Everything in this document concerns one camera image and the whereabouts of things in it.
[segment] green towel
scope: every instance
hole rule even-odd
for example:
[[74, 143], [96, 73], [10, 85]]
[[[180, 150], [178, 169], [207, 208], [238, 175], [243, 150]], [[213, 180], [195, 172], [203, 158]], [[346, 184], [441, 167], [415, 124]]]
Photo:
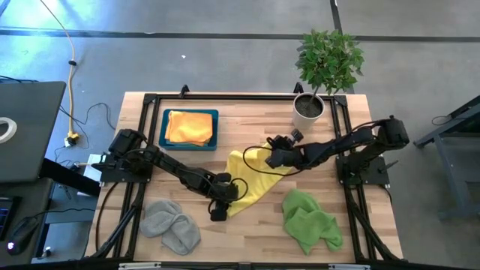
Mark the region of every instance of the green towel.
[[335, 217], [325, 213], [309, 194], [291, 190], [282, 208], [283, 227], [297, 240], [305, 255], [320, 239], [325, 239], [330, 251], [337, 251], [344, 244]]

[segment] gray towel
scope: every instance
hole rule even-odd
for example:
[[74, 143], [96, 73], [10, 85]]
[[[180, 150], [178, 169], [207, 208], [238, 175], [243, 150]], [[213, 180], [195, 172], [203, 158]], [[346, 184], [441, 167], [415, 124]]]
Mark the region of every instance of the gray towel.
[[189, 254], [200, 242], [200, 230], [194, 220], [182, 214], [182, 207], [169, 199], [147, 207], [140, 232], [149, 238], [162, 235], [162, 243], [179, 255]]

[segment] folded orange towel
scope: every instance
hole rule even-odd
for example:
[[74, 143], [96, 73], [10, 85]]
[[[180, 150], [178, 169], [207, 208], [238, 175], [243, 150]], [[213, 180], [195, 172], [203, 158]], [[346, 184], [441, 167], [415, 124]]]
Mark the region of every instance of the folded orange towel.
[[165, 139], [171, 143], [204, 146], [213, 135], [213, 119], [209, 113], [170, 111]]

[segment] plant stem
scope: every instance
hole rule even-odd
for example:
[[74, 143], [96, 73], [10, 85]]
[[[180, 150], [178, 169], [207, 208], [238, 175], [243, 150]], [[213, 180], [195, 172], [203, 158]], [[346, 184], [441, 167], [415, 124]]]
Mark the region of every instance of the plant stem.
[[312, 101], [314, 101], [315, 96], [317, 96], [317, 92], [318, 92], [318, 88], [319, 88], [319, 87], [320, 87], [320, 86], [317, 86], [317, 87], [315, 88], [315, 91], [313, 92], [312, 98], [310, 99], [310, 101], [308, 101], [307, 108], [312, 104]]

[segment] yellow cable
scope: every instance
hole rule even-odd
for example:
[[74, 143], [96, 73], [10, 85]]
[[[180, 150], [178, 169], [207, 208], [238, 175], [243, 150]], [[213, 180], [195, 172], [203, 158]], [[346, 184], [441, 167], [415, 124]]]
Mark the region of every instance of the yellow cable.
[[[55, 20], [58, 22], [58, 24], [61, 26], [65, 34], [67, 35], [68, 41], [70, 41], [70, 45], [72, 47], [72, 61], [75, 61], [75, 46], [74, 43], [72, 42], [72, 39], [70, 38], [70, 35], [68, 34], [67, 29], [62, 25], [62, 23], [57, 19], [55, 14], [48, 8], [47, 4], [45, 4], [44, 0], [40, 0], [42, 4], [45, 6], [45, 8], [52, 14], [52, 16], [55, 18]], [[70, 115], [73, 117], [74, 116], [74, 96], [72, 92], [72, 76], [74, 75], [74, 66], [71, 64], [70, 65], [70, 73], [68, 74], [68, 96], [70, 98]], [[69, 122], [68, 122], [68, 136], [72, 137], [74, 135], [74, 120], [70, 117]]]

